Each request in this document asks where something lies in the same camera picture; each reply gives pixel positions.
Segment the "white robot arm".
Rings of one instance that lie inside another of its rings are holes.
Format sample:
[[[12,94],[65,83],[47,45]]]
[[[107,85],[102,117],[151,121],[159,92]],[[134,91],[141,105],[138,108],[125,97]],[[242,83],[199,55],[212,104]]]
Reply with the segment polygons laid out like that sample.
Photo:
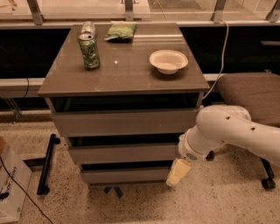
[[[260,157],[268,174],[262,187],[275,187],[271,166],[280,162],[280,129],[253,122],[243,107],[226,105],[203,108],[196,116],[195,126],[179,137],[178,156],[166,184],[175,186],[190,171],[191,162],[205,159],[223,144],[238,146]]]

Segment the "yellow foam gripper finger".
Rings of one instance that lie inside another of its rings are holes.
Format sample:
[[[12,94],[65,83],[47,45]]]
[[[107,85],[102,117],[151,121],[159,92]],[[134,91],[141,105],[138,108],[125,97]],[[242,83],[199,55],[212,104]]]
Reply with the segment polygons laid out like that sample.
[[[171,170],[167,176],[166,184],[174,187],[180,180],[191,170],[191,164],[183,159],[176,158],[171,166]]]

